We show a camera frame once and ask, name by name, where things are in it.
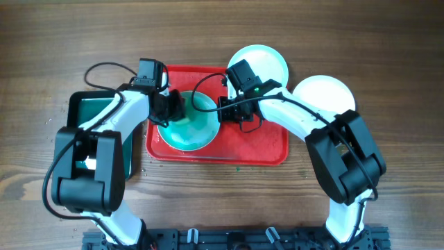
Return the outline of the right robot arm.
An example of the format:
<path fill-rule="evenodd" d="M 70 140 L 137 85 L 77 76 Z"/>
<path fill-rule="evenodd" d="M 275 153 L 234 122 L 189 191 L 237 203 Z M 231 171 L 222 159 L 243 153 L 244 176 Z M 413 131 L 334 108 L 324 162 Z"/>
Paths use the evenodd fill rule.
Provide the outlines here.
<path fill-rule="evenodd" d="M 328 104 L 316 101 L 320 93 L 303 100 L 273 79 L 249 77 L 245 84 L 224 80 L 223 85 L 230 91 L 229 102 L 219 112 L 255 113 L 305 142 L 318 183 L 330 198 L 325 228 L 338 247 L 349 249 L 364 229 L 366 203 L 377 200 L 376 187 L 386 172 L 365 122 L 355 105 L 345 102 L 352 96 L 349 89 L 331 78 L 324 88 L 333 96 Z"/>

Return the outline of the light blue plate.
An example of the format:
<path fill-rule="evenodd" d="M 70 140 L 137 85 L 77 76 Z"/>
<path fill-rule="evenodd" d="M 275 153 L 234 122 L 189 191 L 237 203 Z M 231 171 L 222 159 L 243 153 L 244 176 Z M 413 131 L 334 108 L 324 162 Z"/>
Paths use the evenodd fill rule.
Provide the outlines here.
<path fill-rule="evenodd" d="M 160 137 L 172 148 L 195 151 L 206 147 L 218 134 L 220 122 L 216 112 L 201 112 L 191 104 L 192 91 L 181 92 L 185 100 L 185 118 L 159 127 Z"/>
<path fill-rule="evenodd" d="M 265 84 L 269 80 L 279 83 L 279 88 L 288 91 L 289 68 L 283 56 L 266 45 L 254 44 L 240 49 L 230 59 L 228 67 L 245 60 L 258 79 Z"/>

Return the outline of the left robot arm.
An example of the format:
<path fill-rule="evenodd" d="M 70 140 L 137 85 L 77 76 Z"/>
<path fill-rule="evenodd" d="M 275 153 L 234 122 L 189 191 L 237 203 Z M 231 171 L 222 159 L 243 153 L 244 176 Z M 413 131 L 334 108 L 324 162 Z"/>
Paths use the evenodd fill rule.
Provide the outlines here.
<path fill-rule="evenodd" d="M 123 143 L 147 119 L 166 127 L 185 116 L 178 90 L 125 84 L 97 116 L 56 134 L 54 159 L 44 178 L 46 209 L 66 220 L 90 220 L 116 249 L 156 249 L 145 222 L 123 200 Z"/>

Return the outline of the white plate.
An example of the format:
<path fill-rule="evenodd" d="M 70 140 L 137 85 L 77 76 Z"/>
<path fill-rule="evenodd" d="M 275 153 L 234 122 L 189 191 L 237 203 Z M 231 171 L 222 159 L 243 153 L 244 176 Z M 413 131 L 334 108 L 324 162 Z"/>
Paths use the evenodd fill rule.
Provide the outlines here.
<path fill-rule="evenodd" d="M 357 110 L 357 103 L 348 86 L 332 76 L 310 76 L 299 82 L 292 94 L 321 110 L 338 114 Z"/>

